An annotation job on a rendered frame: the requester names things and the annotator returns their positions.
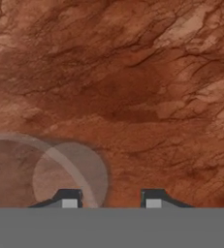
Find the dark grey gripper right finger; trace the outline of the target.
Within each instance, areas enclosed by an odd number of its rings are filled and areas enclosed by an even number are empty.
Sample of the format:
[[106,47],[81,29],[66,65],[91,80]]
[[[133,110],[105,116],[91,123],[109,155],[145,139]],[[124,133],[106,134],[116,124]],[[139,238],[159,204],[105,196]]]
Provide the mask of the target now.
[[142,189],[141,208],[187,207],[191,205],[172,198],[165,189]]

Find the clear glass cup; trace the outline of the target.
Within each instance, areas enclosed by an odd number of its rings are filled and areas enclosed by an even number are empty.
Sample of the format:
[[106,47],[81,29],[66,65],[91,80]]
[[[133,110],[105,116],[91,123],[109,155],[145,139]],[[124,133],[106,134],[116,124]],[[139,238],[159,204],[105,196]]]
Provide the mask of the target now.
[[85,207],[101,207],[108,166],[94,148],[71,139],[0,133],[0,207],[26,207],[59,189],[81,189]]

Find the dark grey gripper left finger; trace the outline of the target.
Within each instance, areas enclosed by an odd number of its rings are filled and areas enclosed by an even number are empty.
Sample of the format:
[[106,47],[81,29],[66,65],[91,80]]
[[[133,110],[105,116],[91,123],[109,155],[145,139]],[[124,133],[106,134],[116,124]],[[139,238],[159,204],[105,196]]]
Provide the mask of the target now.
[[52,198],[34,204],[34,207],[82,208],[81,189],[59,189]]

